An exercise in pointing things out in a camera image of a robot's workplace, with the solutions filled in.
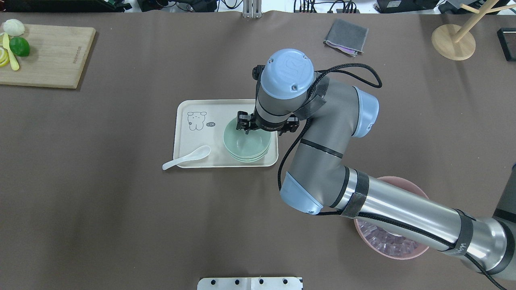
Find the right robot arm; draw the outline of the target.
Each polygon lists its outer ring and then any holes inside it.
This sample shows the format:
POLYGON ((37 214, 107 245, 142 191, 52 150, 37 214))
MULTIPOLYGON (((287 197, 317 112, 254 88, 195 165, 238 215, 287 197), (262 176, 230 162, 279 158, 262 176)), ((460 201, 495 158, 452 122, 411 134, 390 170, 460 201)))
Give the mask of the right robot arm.
POLYGON ((475 218, 345 166, 343 155, 352 138, 364 137, 376 122, 379 101, 355 86, 328 77, 345 68, 366 68, 382 86, 376 71, 366 64, 341 64, 316 71, 312 61, 293 48, 277 51, 253 71, 256 80, 254 112, 237 113, 237 130, 295 132, 289 147, 292 163, 278 188, 282 200, 310 215, 339 215, 363 219, 427 245, 487 277, 515 280, 515 169, 492 217, 475 218))

